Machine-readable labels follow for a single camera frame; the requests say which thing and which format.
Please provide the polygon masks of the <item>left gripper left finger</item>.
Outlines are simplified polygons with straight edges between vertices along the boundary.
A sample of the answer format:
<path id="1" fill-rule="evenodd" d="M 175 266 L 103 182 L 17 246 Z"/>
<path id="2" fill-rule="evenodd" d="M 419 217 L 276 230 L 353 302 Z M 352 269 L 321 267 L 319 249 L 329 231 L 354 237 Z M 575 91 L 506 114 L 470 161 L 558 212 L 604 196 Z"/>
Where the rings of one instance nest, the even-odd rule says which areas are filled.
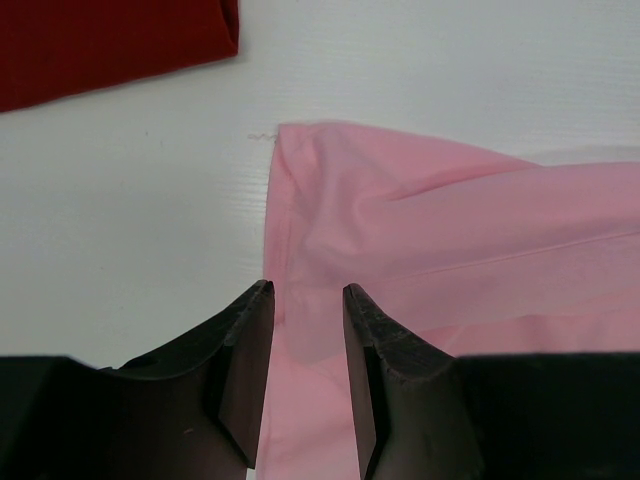
<path id="1" fill-rule="evenodd" d="M 257 462 L 275 291 L 120 368 L 66 356 L 1 361 L 5 479 L 243 479 Z"/>

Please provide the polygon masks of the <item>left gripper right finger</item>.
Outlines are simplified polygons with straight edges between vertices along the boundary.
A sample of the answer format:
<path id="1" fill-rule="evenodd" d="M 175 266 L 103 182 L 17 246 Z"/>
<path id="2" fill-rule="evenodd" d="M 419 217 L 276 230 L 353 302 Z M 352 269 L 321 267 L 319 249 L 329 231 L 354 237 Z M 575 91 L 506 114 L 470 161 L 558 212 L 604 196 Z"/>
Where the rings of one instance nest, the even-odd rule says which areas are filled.
<path id="1" fill-rule="evenodd" d="M 358 285 L 343 329 L 364 479 L 635 479 L 637 353 L 453 357 Z"/>

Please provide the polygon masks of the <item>pink t shirt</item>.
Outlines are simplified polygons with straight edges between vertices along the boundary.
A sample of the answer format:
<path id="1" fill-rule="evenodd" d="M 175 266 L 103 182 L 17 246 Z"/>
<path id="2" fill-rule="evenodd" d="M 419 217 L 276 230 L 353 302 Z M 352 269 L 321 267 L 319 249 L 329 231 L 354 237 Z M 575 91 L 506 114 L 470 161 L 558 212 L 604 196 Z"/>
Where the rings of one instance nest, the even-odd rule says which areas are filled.
<path id="1" fill-rule="evenodd" d="M 348 123 L 283 124 L 261 479 L 358 477 L 342 291 L 451 354 L 639 346 L 639 156 L 542 166 Z"/>

